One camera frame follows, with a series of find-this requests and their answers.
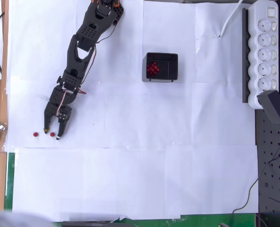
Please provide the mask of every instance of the red wire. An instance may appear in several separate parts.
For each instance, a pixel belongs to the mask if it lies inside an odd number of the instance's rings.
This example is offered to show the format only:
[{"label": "red wire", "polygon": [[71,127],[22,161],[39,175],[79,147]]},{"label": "red wire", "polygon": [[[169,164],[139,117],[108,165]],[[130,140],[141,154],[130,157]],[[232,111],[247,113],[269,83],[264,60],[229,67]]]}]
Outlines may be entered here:
[{"label": "red wire", "polygon": [[[96,44],[99,44],[102,40],[109,38],[109,37],[112,35],[112,33],[115,31],[116,27],[117,27],[117,25],[115,25],[115,27],[113,28],[113,31],[111,32],[111,34],[110,34],[108,37],[101,39],[100,41],[96,42]],[[93,62],[94,62],[94,59],[95,59],[96,54],[97,54],[96,45],[94,46],[94,50],[95,50],[95,53],[94,53],[94,57],[93,57]]]},{"label": "red wire", "polygon": [[61,105],[62,105],[62,103],[63,103],[63,100],[64,100],[64,97],[65,97],[65,94],[66,94],[66,93],[67,93],[67,91],[64,90],[63,98],[62,98],[62,100],[61,100],[60,105],[58,106],[58,109],[57,109],[57,112],[56,112],[56,116],[58,116],[58,114],[59,114],[59,109],[60,109],[60,107],[61,107]]},{"label": "red wire", "polygon": [[81,88],[78,87],[78,90],[80,91],[79,93],[85,94],[85,95],[86,95],[86,92],[85,92],[85,91],[82,91]]}]

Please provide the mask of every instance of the black box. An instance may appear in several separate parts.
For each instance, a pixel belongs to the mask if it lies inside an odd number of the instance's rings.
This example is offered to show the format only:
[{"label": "black box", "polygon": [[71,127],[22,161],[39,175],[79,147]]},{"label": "black box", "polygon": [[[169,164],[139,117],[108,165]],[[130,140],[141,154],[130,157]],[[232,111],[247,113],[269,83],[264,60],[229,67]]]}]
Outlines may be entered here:
[{"label": "black box", "polygon": [[168,83],[177,79],[178,55],[176,53],[147,53],[143,59],[142,81]]}]

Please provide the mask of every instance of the white power strip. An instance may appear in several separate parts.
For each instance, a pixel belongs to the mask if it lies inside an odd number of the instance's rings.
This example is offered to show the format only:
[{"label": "white power strip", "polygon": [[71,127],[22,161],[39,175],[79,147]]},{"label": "white power strip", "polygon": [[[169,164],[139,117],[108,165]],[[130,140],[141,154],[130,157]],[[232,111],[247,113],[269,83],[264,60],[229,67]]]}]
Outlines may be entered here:
[{"label": "white power strip", "polygon": [[263,108],[257,100],[260,93],[279,89],[278,18],[278,5],[272,0],[258,0],[249,7],[248,103],[253,109]]}]

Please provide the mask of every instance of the white cable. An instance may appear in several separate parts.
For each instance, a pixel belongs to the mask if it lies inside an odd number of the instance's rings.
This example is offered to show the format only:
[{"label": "white cable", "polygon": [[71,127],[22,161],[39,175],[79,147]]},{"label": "white cable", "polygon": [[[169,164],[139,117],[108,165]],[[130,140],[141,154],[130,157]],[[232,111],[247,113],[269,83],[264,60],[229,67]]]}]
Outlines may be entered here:
[{"label": "white cable", "polygon": [[266,225],[266,223],[262,220],[262,218],[261,218],[260,216],[258,216],[258,215],[256,215],[256,216],[263,222],[264,226],[268,227],[268,226]]},{"label": "white cable", "polygon": [[224,27],[223,27],[223,29],[221,30],[220,37],[223,36],[228,21],[230,20],[230,18],[232,17],[232,15],[235,13],[235,11],[238,9],[238,7],[239,7],[239,5],[242,3],[242,1],[243,1],[243,0],[239,0],[238,4],[235,6],[234,10],[233,10],[232,13],[230,14],[230,16],[227,18],[226,22],[224,23]]}]

